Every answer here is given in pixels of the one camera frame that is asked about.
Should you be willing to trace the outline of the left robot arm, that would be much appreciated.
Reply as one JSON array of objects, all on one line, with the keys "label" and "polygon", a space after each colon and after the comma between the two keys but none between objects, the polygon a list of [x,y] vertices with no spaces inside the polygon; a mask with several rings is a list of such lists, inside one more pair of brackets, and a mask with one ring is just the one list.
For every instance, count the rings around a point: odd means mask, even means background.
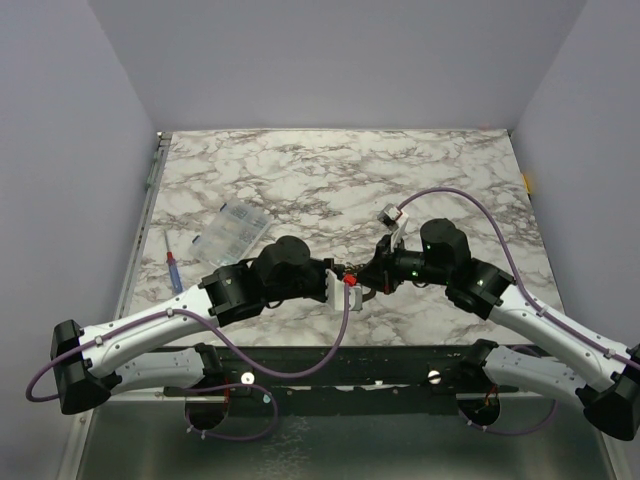
[{"label": "left robot arm", "polygon": [[51,356],[59,358],[54,377],[64,415],[93,409],[124,381],[122,367],[172,341],[203,331],[203,320],[224,327],[256,317],[273,303],[329,297],[329,275],[344,266],[312,257],[307,244],[284,236],[252,259],[217,268],[172,299],[110,323],[55,326]]}]

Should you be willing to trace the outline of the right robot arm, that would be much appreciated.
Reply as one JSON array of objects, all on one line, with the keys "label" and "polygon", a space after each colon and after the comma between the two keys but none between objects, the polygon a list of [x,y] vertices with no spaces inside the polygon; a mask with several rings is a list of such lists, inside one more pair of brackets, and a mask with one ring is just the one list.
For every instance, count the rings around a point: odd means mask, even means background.
[{"label": "right robot arm", "polygon": [[548,353],[519,360],[506,347],[459,367],[461,383],[481,391],[487,385],[513,386],[581,408],[589,423],[618,440],[639,430],[639,350],[598,334],[536,299],[515,278],[472,257],[466,235],[447,219],[420,228],[422,248],[405,248],[407,215],[378,217],[389,230],[358,282],[389,295],[411,281],[444,287],[457,308],[516,332]]}]

